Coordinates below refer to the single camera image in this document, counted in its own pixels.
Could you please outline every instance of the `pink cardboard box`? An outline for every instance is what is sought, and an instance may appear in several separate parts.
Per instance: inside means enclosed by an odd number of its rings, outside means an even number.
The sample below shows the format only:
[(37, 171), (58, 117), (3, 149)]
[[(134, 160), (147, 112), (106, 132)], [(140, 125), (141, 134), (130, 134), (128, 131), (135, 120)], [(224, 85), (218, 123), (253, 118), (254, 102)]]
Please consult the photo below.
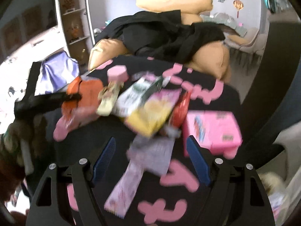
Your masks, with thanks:
[(193, 135), (199, 145), (213, 155), (233, 159), (242, 143), (241, 133), (232, 112), (188, 111), (182, 126), (184, 156), (188, 157), (186, 141)]

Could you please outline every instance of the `black jacket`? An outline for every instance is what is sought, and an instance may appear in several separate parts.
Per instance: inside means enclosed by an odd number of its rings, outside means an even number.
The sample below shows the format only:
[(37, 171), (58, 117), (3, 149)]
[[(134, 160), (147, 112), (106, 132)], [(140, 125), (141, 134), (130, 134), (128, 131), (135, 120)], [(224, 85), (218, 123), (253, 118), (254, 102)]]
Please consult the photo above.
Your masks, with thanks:
[(120, 39), (134, 55), (186, 63), (198, 49), (212, 41), (224, 40), (215, 23), (183, 25), (181, 11), (138, 12), (114, 19), (95, 39)]

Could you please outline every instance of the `metal bolt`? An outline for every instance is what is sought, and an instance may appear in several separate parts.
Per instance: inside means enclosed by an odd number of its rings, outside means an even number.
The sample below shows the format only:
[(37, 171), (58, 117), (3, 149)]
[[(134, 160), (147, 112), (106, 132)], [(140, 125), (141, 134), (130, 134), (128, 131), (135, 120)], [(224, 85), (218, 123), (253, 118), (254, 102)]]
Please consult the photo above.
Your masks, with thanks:
[(49, 169), (50, 169), (50, 170), (53, 170), (53, 169), (55, 169), (55, 168), (56, 168), (56, 164), (52, 163), (52, 164), (49, 165)]
[(252, 170), (253, 169), (253, 166), (251, 164), (247, 164), (246, 167), (249, 169), (249, 170)]
[(219, 164), (219, 165), (220, 165), (220, 164), (223, 164), (223, 162), (224, 162), (224, 161), (223, 161), (221, 158), (216, 158), (216, 159), (215, 159), (215, 163), (216, 163), (216, 164)]
[(88, 160), (86, 158), (82, 158), (82, 159), (79, 160), (79, 163), (81, 165), (86, 164), (87, 162), (88, 162)]

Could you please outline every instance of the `purple satin cloth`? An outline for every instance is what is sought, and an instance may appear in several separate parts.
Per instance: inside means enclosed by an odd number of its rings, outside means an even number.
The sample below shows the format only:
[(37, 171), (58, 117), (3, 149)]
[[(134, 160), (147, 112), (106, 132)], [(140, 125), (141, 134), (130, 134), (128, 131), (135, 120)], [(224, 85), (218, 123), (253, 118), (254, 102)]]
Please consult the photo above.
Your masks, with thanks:
[(54, 93), (78, 75), (77, 61), (70, 58), (65, 51), (52, 55), (41, 64), (35, 95)]

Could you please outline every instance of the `orange decoration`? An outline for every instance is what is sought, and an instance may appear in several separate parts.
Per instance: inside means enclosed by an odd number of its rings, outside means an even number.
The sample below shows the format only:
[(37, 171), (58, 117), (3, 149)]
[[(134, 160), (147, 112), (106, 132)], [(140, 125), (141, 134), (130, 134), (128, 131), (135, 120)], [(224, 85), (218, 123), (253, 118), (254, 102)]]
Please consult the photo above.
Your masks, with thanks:
[(237, 9), (237, 18), (238, 18), (239, 11), (243, 9), (243, 3), (241, 2), (241, 0), (235, 0), (233, 2), (233, 6)]

